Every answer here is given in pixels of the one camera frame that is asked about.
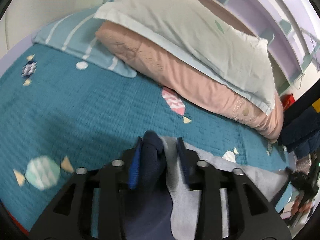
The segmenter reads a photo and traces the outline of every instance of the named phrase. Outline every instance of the light blue striped pillow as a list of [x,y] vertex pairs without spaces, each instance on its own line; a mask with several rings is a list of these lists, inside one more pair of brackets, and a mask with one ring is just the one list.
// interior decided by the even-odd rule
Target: light blue striped pillow
[[124,77],[134,78],[137,72],[111,54],[95,37],[105,20],[93,18],[99,6],[64,17],[43,27],[34,43],[61,50]]

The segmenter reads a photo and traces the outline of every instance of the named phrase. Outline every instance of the light gray fabric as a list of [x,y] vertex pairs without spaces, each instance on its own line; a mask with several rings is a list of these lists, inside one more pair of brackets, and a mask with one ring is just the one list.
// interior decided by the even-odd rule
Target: light gray fabric
[[[172,234],[176,240],[193,240],[196,231],[200,191],[189,191],[183,183],[181,164],[177,157],[177,139],[173,137],[161,137],[161,139],[167,159],[166,182],[173,201]],[[211,153],[193,147],[188,143],[184,144],[187,149],[196,151],[201,160],[207,161],[217,169],[232,171],[234,168],[241,168],[268,200],[274,197],[287,180],[287,175],[284,172],[273,173],[251,166],[238,165],[221,157],[213,156]],[[221,195],[221,202],[223,237],[226,237],[228,236],[228,204],[224,194]]]

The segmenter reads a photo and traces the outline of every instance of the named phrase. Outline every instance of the pillow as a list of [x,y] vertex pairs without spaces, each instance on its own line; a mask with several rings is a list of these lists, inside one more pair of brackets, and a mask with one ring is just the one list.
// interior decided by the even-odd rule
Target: pillow
[[95,18],[152,40],[266,114],[274,108],[268,41],[235,30],[198,0],[116,0],[102,5]]
[[93,18],[99,7],[86,9],[43,27],[33,42],[62,50],[81,60],[133,78],[137,72],[114,57],[94,36],[104,20]]
[[275,142],[283,125],[283,108],[275,94],[268,116],[247,99],[189,66],[141,35],[106,21],[96,37],[117,57],[142,74],[175,90],[190,102],[255,128]]

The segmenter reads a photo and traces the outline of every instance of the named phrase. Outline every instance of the teal quilted bedspread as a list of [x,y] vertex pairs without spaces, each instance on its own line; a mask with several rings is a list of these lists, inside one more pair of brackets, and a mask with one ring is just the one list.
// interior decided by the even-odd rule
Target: teal quilted bedspread
[[[31,54],[37,70],[31,84],[23,86],[21,70]],[[35,44],[0,78],[0,199],[27,230],[70,176],[61,169],[57,184],[44,190],[27,180],[18,185],[14,170],[25,175],[30,161],[41,156],[58,166],[67,156],[73,168],[97,169],[133,147],[146,130],[154,130],[183,137],[216,156],[236,148],[239,164],[269,171],[288,164],[280,147],[268,156],[267,140],[247,126],[181,98],[184,116],[191,120],[184,123],[152,80],[140,74],[125,78],[93,64],[78,70],[79,61]],[[289,197],[288,190],[280,209]]]

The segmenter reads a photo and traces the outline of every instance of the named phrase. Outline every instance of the metal screw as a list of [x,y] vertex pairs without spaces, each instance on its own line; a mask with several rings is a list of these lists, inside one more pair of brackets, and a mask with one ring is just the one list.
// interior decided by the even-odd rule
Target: metal screw
[[86,168],[81,167],[81,168],[76,169],[76,174],[84,175],[86,173],[87,173],[87,169]]
[[239,168],[233,169],[233,173],[236,174],[236,175],[244,175],[243,170],[241,170]]
[[120,167],[120,166],[122,166],[124,164],[124,161],[122,161],[122,160],[114,160],[111,164],[114,167]]
[[198,161],[197,162],[197,165],[199,167],[208,167],[209,166],[209,163],[207,163],[206,161]]

